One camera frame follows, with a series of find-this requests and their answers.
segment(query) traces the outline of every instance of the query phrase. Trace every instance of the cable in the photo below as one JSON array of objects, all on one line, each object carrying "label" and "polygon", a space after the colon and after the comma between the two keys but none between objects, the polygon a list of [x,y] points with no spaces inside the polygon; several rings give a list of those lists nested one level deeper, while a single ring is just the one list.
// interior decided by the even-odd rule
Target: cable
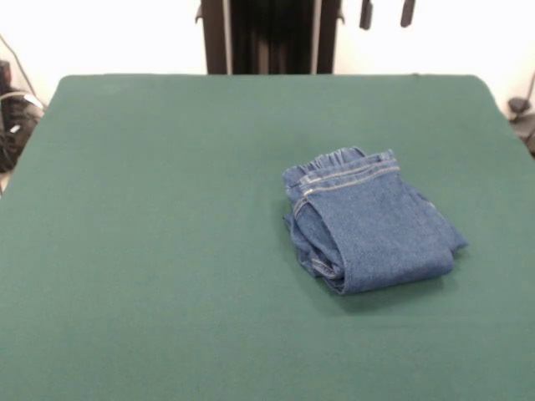
[{"label": "cable", "polygon": [[520,120],[520,118],[531,108],[530,98],[533,94],[533,89],[535,86],[535,72],[533,72],[532,80],[529,83],[529,89],[527,90],[527,95],[525,98],[519,98],[515,97],[512,99],[509,99],[507,104],[509,105],[509,109],[515,114],[511,119],[509,119],[509,122],[515,124]]},{"label": "cable", "polygon": [[24,92],[23,90],[17,90],[15,92],[7,92],[6,94],[3,94],[2,96],[0,96],[0,103],[2,103],[2,101],[5,99],[12,98],[14,96],[23,97],[26,101],[40,108],[41,110],[46,109],[46,107],[44,106],[44,103],[41,100],[39,100],[37,96],[35,96],[34,94],[30,94],[29,92]]},{"label": "cable", "polygon": [[28,76],[26,75],[26,71],[23,69],[23,65],[20,63],[20,60],[18,59],[17,54],[12,49],[11,46],[9,46],[8,42],[6,42],[6,39],[3,38],[2,34],[0,33],[0,42],[3,43],[3,45],[6,47],[6,49],[11,53],[13,58],[15,59],[15,63],[17,63],[18,69],[20,70],[21,74],[24,77],[24,80],[26,81],[26,84],[28,85],[30,92],[35,96],[35,89],[33,89],[32,83],[30,82]]}]

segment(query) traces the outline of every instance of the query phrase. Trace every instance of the stitching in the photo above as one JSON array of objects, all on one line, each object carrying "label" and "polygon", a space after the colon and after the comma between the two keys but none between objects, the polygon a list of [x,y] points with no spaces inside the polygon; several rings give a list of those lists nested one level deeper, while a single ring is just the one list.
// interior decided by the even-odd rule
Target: stitching
[{"label": "stitching", "polygon": [[311,258],[310,258],[310,261],[311,261],[312,263],[317,263],[317,264],[319,264],[319,265],[321,265],[321,266],[325,266],[325,267],[327,267],[329,270],[333,270],[333,268],[332,268],[331,266],[329,266],[329,265],[323,263],[322,261],[320,261],[319,259],[316,259],[315,257],[311,257]]},{"label": "stitching", "polygon": [[301,198],[301,200],[295,204],[295,207],[293,208],[293,216],[297,217],[299,211],[303,209],[303,206],[305,206],[308,203],[307,198]]},{"label": "stitching", "polygon": [[353,170],[349,170],[349,171],[340,171],[338,173],[333,173],[331,175],[326,175],[325,177],[318,177],[318,178],[314,178],[313,180],[310,180],[307,176],[307,183],[309,184],[312,184],[313,182],[317,182],[317,181],[321,181],[321,180],[327,180],[329,178],[333,178],[333,177],[340,177],[341,175],[347,175],[347,174],[353,174],[353,173],[358,173],[359,171],[362,171],[362,170],[367,170],[369,169],[370,167],[375,167],[377,165],[384,165],[385,163],[388,163],[390,161],[393,161],[393,160],[385,160],[385,161],[380,161],[379,163],[373,163],[371,165],[363,165],[361,167],[358,167],[356,169],[353,169]]},{"label": "stitching", "polygon": [[330,186],[329,188],[325,188],[325,187],[311,188],[309,190],[306,190],[303,195],[306,196],[306,195],[312,194],[313,192],[324,191],[324,190],[337,190],[338,188],[344,188],[345,186],[350,186],[350,185],[354,185],[354,184],[360,184],[361,182],[365,182],[367,180],[371,180],[372,178],[376,177],[377,175],[381,175],[381,174],[384,174],[384,173],[388,173],[389,171],[397,171],[397,170],[400,170],[400,167],[398,167],[398,166],[389,167],[389,168],[386,168],[386,169],[383,169],[383,170],[378,170],[374,174],[368,175],[368,176],[366,176],[364,178],[361,178],[360,180],[354,180],[354,181],[346,182],[345,184]]}]

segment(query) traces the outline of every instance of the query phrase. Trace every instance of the blue denim jeans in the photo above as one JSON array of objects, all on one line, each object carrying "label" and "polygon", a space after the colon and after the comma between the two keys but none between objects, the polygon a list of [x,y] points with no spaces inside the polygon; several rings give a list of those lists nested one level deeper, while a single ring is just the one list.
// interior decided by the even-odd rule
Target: blue denim jeans
[{"label": "blue denim jeans", "polygon": [[463,236],[400,178],[389,150],[320,155],[283,174],[293,212],[284,217],[298,261],[340,294],[438,277]]}]

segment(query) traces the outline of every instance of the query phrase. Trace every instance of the white wall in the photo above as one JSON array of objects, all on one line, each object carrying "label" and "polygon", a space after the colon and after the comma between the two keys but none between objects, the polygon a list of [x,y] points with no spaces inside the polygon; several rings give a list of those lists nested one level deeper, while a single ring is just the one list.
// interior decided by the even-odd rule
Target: white wall
[{"label": "white wall", "polygon": [[503,111],[510,97],[526,95],[535,70],[535,2],[416,0],[413,23],[405,29],[403,0],[372,3],[372,27],[364,31],[361,0],[344,0],[335,73],[475,74]]},{"label": "white wall", "polygon": [[[198,0],[2,1],[0,32],[38,95],[49,101],[69,74],[205,74]],[[0,57],[8,52],[0,44]],[[16,84],[22,85],[13,66]]]},{"label": "white wall", "polygon": [[[13,18],[3,18],[0,31],[44,100],[67,74],[206,73],[202,22],[194,24],[199,0],[2,3]],[[372,28],[363,31],[361,0],[344,0],[335,73],[475,74],[503,110],[509,97],[527,91],[535,69],[535,2],[416,0],[407,29],[400,27],[403,0],[372,3]],[[7,56],[0,46],[0,57]]]}]

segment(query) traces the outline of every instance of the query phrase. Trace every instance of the table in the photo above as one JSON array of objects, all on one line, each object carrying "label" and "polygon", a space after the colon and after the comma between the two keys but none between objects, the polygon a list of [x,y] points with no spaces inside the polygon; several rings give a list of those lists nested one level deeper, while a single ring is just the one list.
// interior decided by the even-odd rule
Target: table
[{"label": "table", "polygon": [[[281,174],[350,145],[466,236],[453,273],[298,265]],[[532,399],[534,167],[474,77],[68,77],[0,201],[0,399]]]}]

